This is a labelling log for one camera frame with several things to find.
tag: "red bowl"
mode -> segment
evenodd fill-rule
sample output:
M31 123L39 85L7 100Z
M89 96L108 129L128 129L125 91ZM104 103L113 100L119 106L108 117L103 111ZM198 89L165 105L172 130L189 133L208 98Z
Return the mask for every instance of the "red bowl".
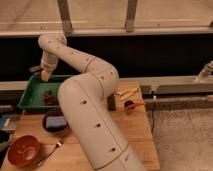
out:
M15 166L25 166L36 157L38 151L39 142L35 137L31 135L22 136L10 146L8 160Z

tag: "fork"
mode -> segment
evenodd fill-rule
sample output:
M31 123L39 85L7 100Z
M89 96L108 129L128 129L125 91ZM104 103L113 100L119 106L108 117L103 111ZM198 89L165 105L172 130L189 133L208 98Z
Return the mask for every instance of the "fork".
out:
M57 144L55 145L55 147L52 149L52 151L50 151L48 154L46 154L44 157L42 157L42 158L38 161L37 167L40 167L40 166L48 159L48 157L50 157L50 156L54 153L54 151L55 151L56 149L58 149L59 147L61 147L61 146L63 145L63 143L64 143L63 140L59 140L59 141L57 142Z

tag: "wooden tabletop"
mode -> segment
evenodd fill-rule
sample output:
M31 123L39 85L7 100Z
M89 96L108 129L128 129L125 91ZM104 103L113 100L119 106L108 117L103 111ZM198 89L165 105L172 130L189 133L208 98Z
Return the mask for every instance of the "wooden tabletop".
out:
M136 82L120 82L118 90L139 88L139 86L139 83ZM141 102L141 92L137 91L129 99ZM115 101L116 110L110 111L110 115L136 150L147 170L160 170L145 107L136 107L127 115L123 108L125 101L121 101L118 95L115 95ZM92 171L93 169L72 130L67 128L59 133L48 133L42 127L43 117L43 114L23 114L13 136L16 139L23 135L33 135L38 139L41 149L34 162L26 167L18 168L11 165L6 156L1 171ZM65 140L64 144L41 167L37 168L35 163L51 151L60 139Z

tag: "food item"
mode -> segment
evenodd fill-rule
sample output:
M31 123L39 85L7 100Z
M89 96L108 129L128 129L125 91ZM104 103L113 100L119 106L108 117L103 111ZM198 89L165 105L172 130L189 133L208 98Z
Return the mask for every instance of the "food item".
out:
M44 92L42 96L42 101L44 102L44 105L46 106L58 105L58 100L52 95L51 90L47 90Z

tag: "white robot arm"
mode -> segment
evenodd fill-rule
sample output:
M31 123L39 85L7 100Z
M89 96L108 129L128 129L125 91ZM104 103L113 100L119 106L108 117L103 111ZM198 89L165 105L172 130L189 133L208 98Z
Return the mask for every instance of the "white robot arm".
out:
M56 68L58 58L82 73L61 84L58 100L93 169L145 171L101 103L116 90L117 70L100 58L67 47L62 34L41 35L39 45L43 49L41 66L48 77Z

